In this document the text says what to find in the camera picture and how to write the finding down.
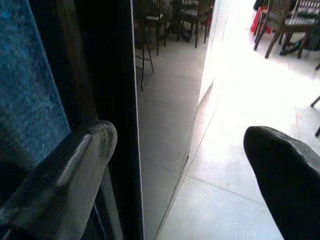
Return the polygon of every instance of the blue fabric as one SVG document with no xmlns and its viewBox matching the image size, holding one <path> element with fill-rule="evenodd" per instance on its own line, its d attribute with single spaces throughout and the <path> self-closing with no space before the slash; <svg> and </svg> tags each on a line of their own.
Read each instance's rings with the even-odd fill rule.
<svg viewBox="0 0 320 240">
<path fill-rule="evenodd" d="M 0 0 L 0 161 L 32 170 L 70 133 L 27 0 Z"/>
</svg>

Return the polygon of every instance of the chair backrest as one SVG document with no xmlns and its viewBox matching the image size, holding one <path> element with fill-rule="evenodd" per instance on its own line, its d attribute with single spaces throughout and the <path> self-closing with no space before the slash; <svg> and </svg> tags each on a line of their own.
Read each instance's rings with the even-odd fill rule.
<svg viewBox="0 0 320 240">
<path fill-rule="evenodd" d="M 147 16 L 159 17 L 163 13 L 162 0 L 137 0 L 136 2 Z"/>
<path fill-rule="evenodd" d="M 198 1 L 198 10 L 197 10 L 198 16 L 206 14 L 210 11 L 211 2 L 212 2 L 212 0 L 199 0 Z"/>
<path fill-rule="evenodd" d="M 267 18 L 272 17 L 285 24 L 292 0 L 268 0 Z"/>
<path fill-rule="evenodd" d="M 320 0 L 298 0 L 295 7 L 295 15 L 299 13 L 318 14 L 320 10 Z"/>
</svg>

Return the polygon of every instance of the white wall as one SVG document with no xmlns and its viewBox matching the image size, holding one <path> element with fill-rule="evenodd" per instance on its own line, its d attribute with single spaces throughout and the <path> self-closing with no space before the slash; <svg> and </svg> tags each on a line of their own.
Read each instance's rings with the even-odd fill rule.
<svg viewBox="0 0 320 240">
<path fill-rule="evenodd" d="M 198 104 L 215 79 L 214 63 L 217 61 L 215 57 L 218 55 L 216 54 L 217 50 L 222 44 L 226 25 L 228 23 L 234 25 L 235 22 L 240 19 L 241 21 L 237 24 L 241 25 L 242 28 L 247 28 L 249 31 L 252 21 L 251 16 L 254 14 L 253 6 L 255 1 L 256 0 L 215 0 Z M 248 18 L 238 17 L 239 15 L 246 15 Z"/>
</svg>

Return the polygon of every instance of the bag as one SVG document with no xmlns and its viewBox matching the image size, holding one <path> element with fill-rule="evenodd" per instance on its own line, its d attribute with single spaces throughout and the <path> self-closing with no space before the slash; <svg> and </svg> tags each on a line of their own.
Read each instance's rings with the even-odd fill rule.
<svg viewBox="0 0 320 240">
<path fill-rule="evenodd" d="M 257 11 L 258 8 L 261 7 L 263 3 L 264 3 L 264 0 L 256 0 L 255 4 L 253 5 L 253 9 Z"/>
<path fill-rule="evenodd" d="M 304 48 L 310 51 L 320 50 L 320 28 L 319 27 L 311 30 Z"/>
</svg>

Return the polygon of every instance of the black object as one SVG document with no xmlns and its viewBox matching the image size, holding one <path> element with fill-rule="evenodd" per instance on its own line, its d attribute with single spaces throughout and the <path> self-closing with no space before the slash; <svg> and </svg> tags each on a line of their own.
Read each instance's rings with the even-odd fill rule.
<svg viewBox="0 0 320 240">
<path fill-rule="evenodd" d="M 181 36 L 182 39 L 183 39 L 184 41 L 186 41 L 187 43 L 190 43 L 190 40 L 191 40 L 191 37 L 192 37 L 192 32 L 193 32 L 192 28 L 191 28 L 190 30 L 187 30 L 187 29 L 185 28 L 185 26 L 182 26 L 182 27 L 180 28 L 180 36 Z"/>
<path fill-rule="evenodd" d="M 132 3 L 74 0 L 74 5 L 96 112 L 118 134 L 108 168 L 123 238 L 143 239 Z"/>
<path fill-rule="evenodd" d="M 257 11 L 258 8 L 261 7 L 263 3 L 264 3 L 264 0 L 256 0 L 253 5 L 253 9 Z"/>
<path fill-rule="evenodd" d="M 299 41 L 291 44 L 288 48 L 285 48 L 284 50 L 282 50 L 280 52 L 280 55 L 281 56 L 285 56 L 287 54 L 292 54 L 292 53 L 298 51 L 300 46 L 301 46 L 301 43 L 302 43 L 302 39 L 300 39 Z"/>
<path fill-rule="evenodd" d="M 14 162 L 0 162 L 0 207 L 9 200 L 27 176 L 27 171 Z"/>
<path fill-rule="evenodd" d="M 66 137 L 0 209 L 0 238 L 81 239 L 116 142 L 107 121 Z"/>
<path fill-rule="evenodd" d="M 319 239 L 320 157 L 303 142 L 266 126 L 246 130 L 244 149 L 284 239 Z"/>
<path fill-rule="evenodd" d="M 316 104 L 317 104 L 317 102 L 319 102 L 320 101 L 320 96 L 313 102 L 313 103 L 311 103 L 311 107 L 313 108 Z M 315 136 L 316 137 L 319 137 L 319 135 L 320 135 L 320 127 L 319 127 L 319 129 L 318 129 L 318 131 L 316 131 L 316 133 L 315 133 Z"/>
</svg>

